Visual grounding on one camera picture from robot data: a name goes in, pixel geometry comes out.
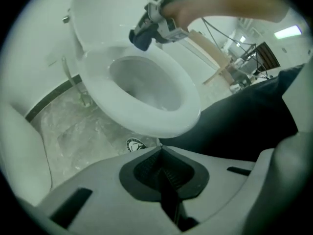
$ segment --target white wall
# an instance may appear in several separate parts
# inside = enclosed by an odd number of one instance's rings
[[[218,68],[211,67],[180,43],[164,45],[163,50],[185,69],[195,85],[204,83]]]
[[[69,26],[62,22],[69,6],[70,0],[32,0],[16,20],[3,46],[0,91],[24,116],[44,96],[67,80],[62,71],[62,55],[68,59],[71,74],[77,74]],[[237,24],[236,18],[207,19],[227,35]],[[202,21],[195,21],[190,28],[209,36]],[[212,33],[218,43],[225,41],[219,33],[214,30]]]

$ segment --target floor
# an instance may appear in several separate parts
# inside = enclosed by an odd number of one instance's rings
[[[86,91],[82,83],[79,87]],[[231,95],[227,82],[220,76],[197,89],[202,110]],[[138,138],[147,147],[156,146],[155,138],[123,128],[95,103],[84,107],[74,88],[52,101],[31,124],[44,140],[52,188],[92,163],[128,153],[125,145],[128,138]]]

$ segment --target dark blue fabric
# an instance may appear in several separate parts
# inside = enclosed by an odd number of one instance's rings
[[[193,129],[161,143],[209,156],[256,161],[260,152],[297,132],[282,95],[302,66],[214,103],[201,113]]]
[[[153,24],[148,29],[140,32],[138,35],[135,35],[134,31],[131,30],[129,39],[138,49],[146,51],[149,48],[152,39],[156,37],[157,29],[158,25]]]

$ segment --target light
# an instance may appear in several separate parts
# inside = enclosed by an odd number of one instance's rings
[[[241,37],[240,42],[244,42],[246,40],[246,38],[244,36]]]
[[[282,39],[286,37],[298,36],[301,35],[301,31],[297,25],[291,26],[289,28],[277,31],[275,37],[277,39]]]

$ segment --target toilet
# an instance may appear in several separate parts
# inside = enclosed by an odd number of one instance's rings
[[[173,138],[199,120],[198,91],[171,56],[128,40],[146,0],[72,0],[69,10],[79,74],[99,108],[123,127],[155,138]]]

